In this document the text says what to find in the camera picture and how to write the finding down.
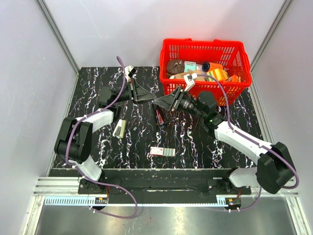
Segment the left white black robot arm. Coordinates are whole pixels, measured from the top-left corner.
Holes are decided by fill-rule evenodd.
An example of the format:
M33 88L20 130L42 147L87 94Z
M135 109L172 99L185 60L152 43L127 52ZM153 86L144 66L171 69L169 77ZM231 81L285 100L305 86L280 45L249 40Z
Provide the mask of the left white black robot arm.
M83 117L67 117L63 120L54 152L90 180L89 188L94 193L102 193L106 188L106 182L102 179L104 173L90 155L93 133L118 120L121 108L116 103L130 100L140 104L155 98L154 93L144 89L135 79L126 81L124 87L117 90L102 87L98 94L97 111Z

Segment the beige stapler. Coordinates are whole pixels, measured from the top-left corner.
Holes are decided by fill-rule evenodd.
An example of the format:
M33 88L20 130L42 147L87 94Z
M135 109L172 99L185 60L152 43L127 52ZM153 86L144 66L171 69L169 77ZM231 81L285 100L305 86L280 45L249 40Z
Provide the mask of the beige stapler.
M124 138L125 129L126 129L126 120L120 119L113 131L112 136L118 139Z

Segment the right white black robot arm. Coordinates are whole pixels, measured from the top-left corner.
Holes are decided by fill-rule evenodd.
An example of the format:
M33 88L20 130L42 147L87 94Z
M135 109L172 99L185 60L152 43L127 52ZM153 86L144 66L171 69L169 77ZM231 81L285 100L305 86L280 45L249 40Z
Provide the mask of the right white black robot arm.
M197 117L209 136L234 147L255 163L255 167L229 171L222 182L226 193L233 194L241 187L261 187L276 194L295 176L288 148L281 142L272 144L255 138L229 123L217 112L217 102L211 92L201 92L194 99L189 92L177 87L153 103L167 111L182 110Z

